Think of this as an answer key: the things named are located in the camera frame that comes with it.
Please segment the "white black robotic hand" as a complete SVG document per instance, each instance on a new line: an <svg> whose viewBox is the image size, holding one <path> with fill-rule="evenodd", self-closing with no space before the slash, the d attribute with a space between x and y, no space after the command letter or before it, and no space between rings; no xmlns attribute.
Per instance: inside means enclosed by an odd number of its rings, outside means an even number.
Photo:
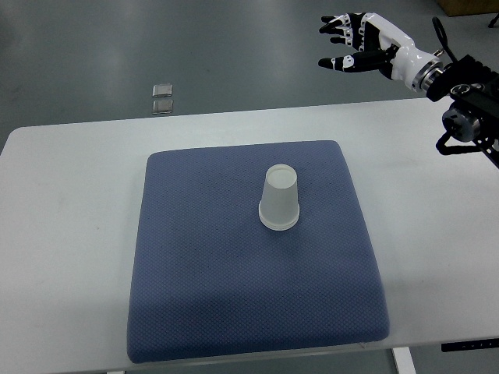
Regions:
<svg viewBox="0 0 499 374"><path fill-rule="evenodd" d="M377 70L414 92L428 90L444 72L436 55L418 49L410 36L374 12L348 12L321 20L320 33L330 35L331 43L354 50L350 55L320 59L322 68L345 73Z"/></svg>

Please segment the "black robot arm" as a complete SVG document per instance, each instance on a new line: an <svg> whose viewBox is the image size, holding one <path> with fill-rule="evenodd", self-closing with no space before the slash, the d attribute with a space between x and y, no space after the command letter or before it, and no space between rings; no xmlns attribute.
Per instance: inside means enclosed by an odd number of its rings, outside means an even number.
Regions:
<svg viewBox="0 0 499 374"><path fill-rule="evenodd" d="M445 133L436 148L444 156L480 152L498 166L498 73L470 55L456 58L441 21L434 17L432 24L451 63L430 70L421 87L433 102L453 100L442 115Z"/></svg>

